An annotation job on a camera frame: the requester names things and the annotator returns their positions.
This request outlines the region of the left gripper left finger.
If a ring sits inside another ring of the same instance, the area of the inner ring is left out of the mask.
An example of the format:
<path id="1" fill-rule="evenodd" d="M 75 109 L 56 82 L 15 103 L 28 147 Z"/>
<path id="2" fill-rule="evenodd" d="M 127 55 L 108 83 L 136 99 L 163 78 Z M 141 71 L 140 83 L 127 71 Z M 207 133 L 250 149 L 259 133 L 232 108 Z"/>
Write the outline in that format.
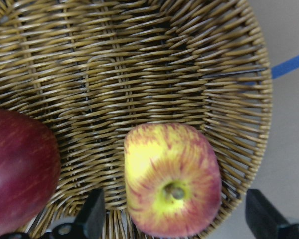
<path id="1" fill-rule="evenodd" d="M 101 188 L 93 189 L 78 215 L 46 231 L 41 239 L 98 239 L 105 222 L 105 196 Z"/>

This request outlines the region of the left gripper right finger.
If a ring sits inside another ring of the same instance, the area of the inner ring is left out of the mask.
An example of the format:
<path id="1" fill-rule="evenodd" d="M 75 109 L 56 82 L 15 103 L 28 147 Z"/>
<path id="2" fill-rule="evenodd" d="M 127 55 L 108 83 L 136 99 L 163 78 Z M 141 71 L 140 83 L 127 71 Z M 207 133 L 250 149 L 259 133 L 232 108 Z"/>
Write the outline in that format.
<path id="1" fill-rule="evenodd" d="M 299 239 L 299 223 L 290 223 L 258 189 L 249 189 L 245 220 L 256 239 Z"/>

